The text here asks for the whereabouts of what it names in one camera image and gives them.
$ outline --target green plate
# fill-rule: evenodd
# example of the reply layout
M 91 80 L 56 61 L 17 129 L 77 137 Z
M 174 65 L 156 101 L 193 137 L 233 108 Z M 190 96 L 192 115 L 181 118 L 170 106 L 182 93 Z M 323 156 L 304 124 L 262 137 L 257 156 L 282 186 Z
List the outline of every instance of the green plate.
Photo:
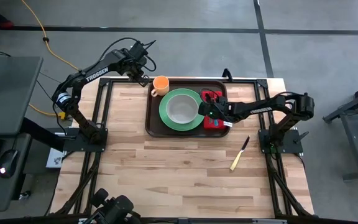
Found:
M 166 124 L 169 128 L 174 129 L 176 131 L 189 131 L 192 130 L 193 128 L 196 128 L 199 124 L 201 124 L 201 122 L 203 122 L 204 120 L 204 116 L 202 115 L 197 115 L 197 117 L 191 121 L 190 123 L 187 124 L 178 124 L 173 122 L 167 114 L 167 103 L 168 101 L 179 94 L 184 94 L 184 95 L 188 95 L 190 97 L 192 97 L 193 99 L 196 100 L 197 104 L 201 104 L 202 99 L 199 96 L 198 93 L 196 93 L 193 90 L 189 90 L 189 89 L 185 89 L 185 88 L 180 88 L 180 89 L 176 89 L 176 90 L 172 90 L 169 93 L 167 93 L 161 100 L 160 103 L 160 117 L 161 120 L 164 122 L 164 124 Z

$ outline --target knife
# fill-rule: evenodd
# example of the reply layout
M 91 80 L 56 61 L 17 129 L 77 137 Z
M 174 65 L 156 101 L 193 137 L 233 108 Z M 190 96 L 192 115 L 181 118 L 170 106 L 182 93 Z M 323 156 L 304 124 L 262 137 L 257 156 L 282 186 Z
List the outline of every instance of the knife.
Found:
M 236 156 L 236 158 L 234 159 L 233 163 L 231 164 L 231 166 L 230 166 L 230 170 L 231 170 L 231 171 L 233 171 L 233 170 L 236 168 L 237 163 L 239 163 L 240 156 L 241 156 L 242 152 L 245 151 L 245 149 L 246 149 L 246 147 L 247 147 L 247 144 L 248 144 L 248 142 L 249 142 L 249 138 L 250 138 L 250 136 L 248 136 L 248 138 L 247 138 L 247 140 L 245 141 L 244 145 L 242 145 L 241 150 L 239 151 L 239 153 L 237 154 L 237 156 Z

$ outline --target brown tray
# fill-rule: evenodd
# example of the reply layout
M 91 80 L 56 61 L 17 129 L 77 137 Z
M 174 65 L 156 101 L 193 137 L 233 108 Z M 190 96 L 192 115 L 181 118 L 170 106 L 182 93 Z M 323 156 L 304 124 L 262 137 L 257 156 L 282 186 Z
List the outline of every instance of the brown tray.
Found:
M 178 88 L 187 88 L 195 92 L 199 92 L 202 88 L 209 88 L 214 91 L 222 91 L 223 96 L 227 97 L 226 86 L 219 81 L 191 81 L 191 80 L 175 80 L 169 79 L 170 91 Z M 153 85 L 149 86 L 147 92 L 147 108 L 146 108 L 146 131 L 149 135 L 158 138 L 220 138 L 225 136 L 230 128 L 225 129 L 204 129 L 203 122 L 195 129 L 189 131 L 176 131 L 170 129 L 160 118 L 159 106 L 163 96 L 152 97 L 150 92 L 153 90 Z

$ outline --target yellow cable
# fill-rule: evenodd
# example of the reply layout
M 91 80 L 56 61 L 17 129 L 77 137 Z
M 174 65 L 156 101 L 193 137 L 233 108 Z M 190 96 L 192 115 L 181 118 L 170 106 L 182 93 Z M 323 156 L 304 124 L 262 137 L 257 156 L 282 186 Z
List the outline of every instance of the yellow cable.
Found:
M 31 108 L 33 108 L 34 110 L 36 110 L 36 112 L 42 113 L 42 114 L 44 114 L 44 115 L 47 115 L 47 116 L 56 116 L 55 114 L 52 114 L 52 113 L 43 112 L 42 110 L 37 109 L 35 106 L 31 105 L 30 103 L 29 103 L 29 106 L 30 106 Z
M 25 3 L 24 0 L 22 0 L 22 2 L 23 2 L 23 4 L 24 4 L 25 6 L 27 6 L 27 8 L 30 10 L 30 12 L 34 15 L 35 19 L 36 19 L 36 20 L 38 21 L 38 23 L 40 24 L 40 27 L 41 27 L 41 29 L 42 29 L 42 32 L 44 33 L 44 37 L 45 37 L 45 38 L 48 38 L 48 37 L 47 37 L 47 33 L 45 32 L 45 29 L 44 29 L 44 27 L 42 26 L 42 24 L 41 24 L 40 20 L 38 19 L 37 15 L 35 15 L 34 11 L 30 8 L 30 6 L 29 6 L 27 3 Z M 48 41 L 45 40 L 44 42 L 45 42 L 45 45 L 47 46 L 49 52 L 50 52 L 53 56 L 55 56 L 57 59 L 61 60 L 62 62 L 68 64 L 69 66 L 73 67 L 75 70 L 80 71 L 80 69 L 78 69 L 77 67 L 75 67 L 72 63 L 67 62 L 66 60 L 62 59 L 62 58 L 59 57 L 57 54 L 55 54 L 55 53 L 50 49 L 49 44 L 48 44 Z

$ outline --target knife handle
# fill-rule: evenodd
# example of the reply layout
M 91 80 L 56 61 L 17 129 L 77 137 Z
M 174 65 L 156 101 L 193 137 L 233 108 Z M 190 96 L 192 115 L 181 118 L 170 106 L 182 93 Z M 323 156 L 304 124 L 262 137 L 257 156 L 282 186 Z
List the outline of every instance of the knife handle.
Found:
M 241 153 L 242 153 L 242 151 L 239 151 L 239 153 L 237 154 L 237 156 L 236 156 L 236 158 L 234 159 L 233 163 L 231 164 L 231 166 L 230 166 L 230 170 L 231 170 L 231 171 L 233 171 L 233 170 L 236 168 L 237 163 L 239 163 Z

